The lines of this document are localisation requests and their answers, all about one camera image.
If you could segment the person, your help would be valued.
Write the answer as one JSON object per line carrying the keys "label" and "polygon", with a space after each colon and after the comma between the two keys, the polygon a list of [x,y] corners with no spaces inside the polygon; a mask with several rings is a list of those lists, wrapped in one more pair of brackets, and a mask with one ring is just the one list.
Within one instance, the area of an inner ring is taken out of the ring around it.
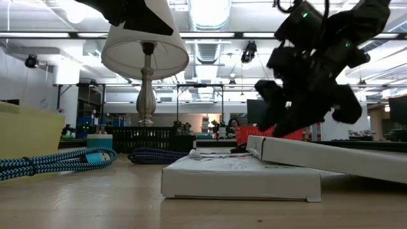
{"label": "person", "polygon": [[230,118],[226,126],[226,137],[229,139],[235,138],[235,129],[239,127],[239,122],[236,118]]}

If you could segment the tall white box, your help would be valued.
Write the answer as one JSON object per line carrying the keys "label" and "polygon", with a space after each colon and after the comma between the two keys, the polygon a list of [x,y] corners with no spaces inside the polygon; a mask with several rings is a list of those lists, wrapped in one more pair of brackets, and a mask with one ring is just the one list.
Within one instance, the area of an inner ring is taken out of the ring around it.
{"label": "tall white box", "polygon": [[321,123],[321,140],[332,141],[349,139],[348,125],[335,121],[332,114],[333,110],[328,111],[324,116],[324,122]]}

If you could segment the dark storage shelving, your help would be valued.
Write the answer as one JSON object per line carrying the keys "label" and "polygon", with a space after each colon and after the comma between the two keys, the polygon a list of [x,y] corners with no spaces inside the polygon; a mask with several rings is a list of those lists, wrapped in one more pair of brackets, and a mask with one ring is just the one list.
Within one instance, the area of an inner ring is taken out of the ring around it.
{"label": "dark storage shelving", "polygon": [[65,117],[62,135],[84,139],[104,120],[105,84],[56,85],[57,113]]}

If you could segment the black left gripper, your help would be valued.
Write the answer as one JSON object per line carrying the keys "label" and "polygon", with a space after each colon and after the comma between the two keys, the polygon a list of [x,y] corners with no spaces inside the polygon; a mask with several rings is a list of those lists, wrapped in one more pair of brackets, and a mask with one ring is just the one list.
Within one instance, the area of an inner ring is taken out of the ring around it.
{"label": "black left gripper", "polygon": [[111,24],[131,31],[171,36],[174,30],[147,7],[145,0],[75,0],[99,13]]}

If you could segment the black plastic bin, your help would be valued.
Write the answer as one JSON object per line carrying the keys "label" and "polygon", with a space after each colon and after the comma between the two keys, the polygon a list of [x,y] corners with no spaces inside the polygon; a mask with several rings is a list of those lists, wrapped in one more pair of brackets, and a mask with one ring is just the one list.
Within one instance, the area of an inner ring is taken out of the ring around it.
{"label": "black plastic bin", "polygon": [[136,148],[189,152],[197,147],[195,135],[179,135],[175,127],[108,127],[113,149],[129,154]]}

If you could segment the black computer monitor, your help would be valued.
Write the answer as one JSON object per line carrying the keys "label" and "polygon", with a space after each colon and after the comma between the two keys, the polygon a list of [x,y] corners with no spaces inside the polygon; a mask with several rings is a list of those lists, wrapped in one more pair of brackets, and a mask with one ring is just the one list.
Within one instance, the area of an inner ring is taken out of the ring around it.
{"label": "black computer monitor", "polygon": [[389,98],[390,119],[394,123],[407,125],[407,94]]}
{"label": "black computer monitor", "polygon": [[265,125],[268,118],[269,104],[264,100],[247,100],[247,122],[249,124]]}

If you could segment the yellow plastic bin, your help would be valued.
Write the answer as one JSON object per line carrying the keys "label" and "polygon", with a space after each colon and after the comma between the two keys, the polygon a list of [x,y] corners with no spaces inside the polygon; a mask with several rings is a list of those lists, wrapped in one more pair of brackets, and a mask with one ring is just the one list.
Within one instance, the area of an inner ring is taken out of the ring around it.
{"label": "yellow plastic bin", "polygon": [[0,102],[0,159],[54,154],[65,117]]}

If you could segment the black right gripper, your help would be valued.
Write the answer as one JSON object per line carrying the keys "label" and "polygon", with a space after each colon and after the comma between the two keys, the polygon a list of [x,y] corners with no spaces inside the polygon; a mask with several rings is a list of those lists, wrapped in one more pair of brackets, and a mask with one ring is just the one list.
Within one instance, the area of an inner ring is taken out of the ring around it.
{"label": "black right gripper", "polygon": [[333,110],[335,121],[354,124],[362,108],[351,87],[337,82],[346,68],[371,60],[369,54],[350,43],[338,43],[314,53],[293,46],[275,48],[266,64],[274,80],[260,80],[255,89],[265,102],[258,124],[264,132],[275,125],[274,137],[284,137],[324,121]]}

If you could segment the white shade silver table lamp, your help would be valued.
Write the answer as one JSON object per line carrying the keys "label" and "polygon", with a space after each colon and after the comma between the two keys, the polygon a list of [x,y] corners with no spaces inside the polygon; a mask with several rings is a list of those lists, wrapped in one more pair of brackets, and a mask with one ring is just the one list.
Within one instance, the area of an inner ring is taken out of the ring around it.
{"label": "white shade silver table lamp", "polygon": [[124,78],[141,80],[136,101],[139,125],[153,125],[156,110],[152,81],[174,76],[190,62],[167,0],[145,0],[147,7],[173,30],[171,36],[124,29],[124,23],[110,27],[102,50],[101,62]]}

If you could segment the black metal table frame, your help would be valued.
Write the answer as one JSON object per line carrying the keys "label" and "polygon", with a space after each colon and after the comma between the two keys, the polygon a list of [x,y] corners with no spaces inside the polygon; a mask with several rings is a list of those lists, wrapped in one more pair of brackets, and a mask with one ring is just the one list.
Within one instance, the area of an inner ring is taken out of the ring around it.
{"label": "black metal table frame", "polygon": [[[407,153],[407,142],[383,142],[383,141],[311,141],[311,143],[323,144],[328,146],[335,146],[350,149],[368,149],[374,151],[389,151]],[[236,140],[209,140],[199,139],[196,141],[196,147],[201,148],[233,148],[236,147]],[[86,147],[84,139],[74,139],[67,141],[60,141],[58,149],[80,148]]]}

